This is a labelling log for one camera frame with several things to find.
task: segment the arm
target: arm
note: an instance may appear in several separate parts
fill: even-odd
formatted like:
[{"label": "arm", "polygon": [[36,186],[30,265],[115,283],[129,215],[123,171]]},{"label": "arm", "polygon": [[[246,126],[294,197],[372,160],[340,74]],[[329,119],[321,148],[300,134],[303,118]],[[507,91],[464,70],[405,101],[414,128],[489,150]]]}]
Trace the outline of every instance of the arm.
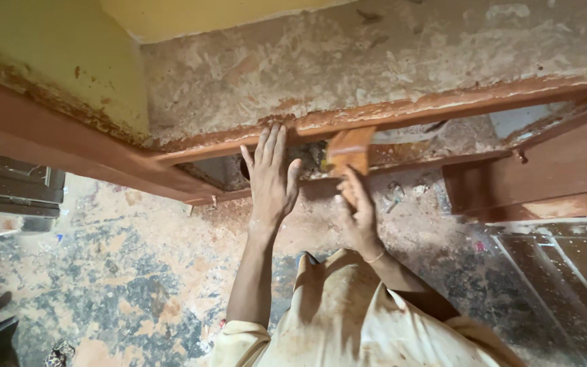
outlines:
[{"label": "arm", "polygon": [[340,221],[352,246],[371,265],[388,289],[396,291],[421,311],[439,321],[459,316],[448,300],[389,254],[377,234],[375,205],[371,196],[354,170],[348,169],[346,175],[348,187],[357,199],[355,214],[352,214],[343,197],[337,198],[340,203]]},{"label": "arm", "polygon": [[250,175],[253,210],[249,221],[249,239],[232,286],[226,319],[250,321],[269,326],[271,314],[271,258],[273,243],[282,220],[298,198],[298,170],[301,160],[289,165],[285,174],[287,130],[275,124],[264,129],[251,158],[241,146]]}]

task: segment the concrete floor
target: concrete floor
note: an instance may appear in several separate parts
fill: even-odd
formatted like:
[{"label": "concrete floor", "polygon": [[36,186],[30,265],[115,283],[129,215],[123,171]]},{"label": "concrete floor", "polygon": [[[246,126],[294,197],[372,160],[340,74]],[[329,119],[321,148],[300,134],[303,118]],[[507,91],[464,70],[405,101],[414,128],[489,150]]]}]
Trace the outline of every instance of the concrete floor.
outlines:
[{"label": "concrete floor", "polygon": [[[374,178],[379,206],[393,180],[406,196],[380,213],[391,252],[462,313],[493,326],[531,365],[563,365],[497,259],[471,239],[470,228],[442,214],[439,172]],[[188,217],[182,203],[95,179],[68,174],[65,187],[51,233],[0,237],[0,295],[13,295],[0,319],[20,318],[14,345],[22,365],[41,365],[61,339],[77,347],[74,366],[207,365],[246,240],[250,199],[195,208]],[[324,259],[342,246],[333,193],[302,191],[282,225],[270,329],[289,307],[298,251]]]}]

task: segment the person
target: person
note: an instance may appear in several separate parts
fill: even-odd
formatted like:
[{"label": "person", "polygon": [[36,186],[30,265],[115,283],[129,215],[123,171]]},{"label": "person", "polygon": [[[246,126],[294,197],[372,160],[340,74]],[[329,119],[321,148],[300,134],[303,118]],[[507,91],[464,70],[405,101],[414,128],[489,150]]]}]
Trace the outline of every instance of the person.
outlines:
[{"label": "person", "polygon": [[264,129],[254,157],[241,146],[253,209],[212,366],[524,366],[387,251],[372,199],[350,169],[356,212],[338,196],[338,217],[352,249],[322,263],[300,256],[291,307],[270,337],[273,244],[296,203],[301,166],[297,159],[285,173],[286,135],[277,124]]}]

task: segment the bracelet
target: bracelet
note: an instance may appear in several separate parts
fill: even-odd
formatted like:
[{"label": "bracelet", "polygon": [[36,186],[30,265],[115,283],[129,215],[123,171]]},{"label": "bracelet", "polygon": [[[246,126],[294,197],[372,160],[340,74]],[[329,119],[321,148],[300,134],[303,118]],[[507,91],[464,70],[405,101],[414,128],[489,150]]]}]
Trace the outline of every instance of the bracelet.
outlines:
[{"label": "bracelet", "polygon": [[384,256],[384,254],[386,254],[386,250],[382,251],[381,254],[379,254],[375,259],[372,259],[372,260],[366,260],[366,259],[364,259],[364,261],[366,261],[369,264],[374,263],[377,260],[381,259],[381,257]]}]

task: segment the hand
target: hand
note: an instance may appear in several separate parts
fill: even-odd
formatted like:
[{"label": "hand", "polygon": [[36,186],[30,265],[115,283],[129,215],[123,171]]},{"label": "hand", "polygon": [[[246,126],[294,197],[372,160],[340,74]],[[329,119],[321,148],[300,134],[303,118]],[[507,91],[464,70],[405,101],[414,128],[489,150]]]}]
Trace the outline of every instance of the hand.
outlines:
[{"label": "hand", "polygon": [[262,131],[254,159],[246,146],[241,146],[241,155],[249,169],[253,199],[249,229],[278,227],[294,208],[298,198],[298,171],[302,161],[293,161],[285,174],[283,160],[286,139],[286,126],[276,123],[271,130]]},{"label": "hand", "polygon": [[377,234],[375,204],[366,192],[362,180],[352,167],[346,168],[346,180],[341,186],[352,190],[355,197],[356,212],[353,214],[343,196],[337,195],[339,204],[339,222],[344,238],[356,249],[365,261],[373,261],[386,252],[386,248]]}]

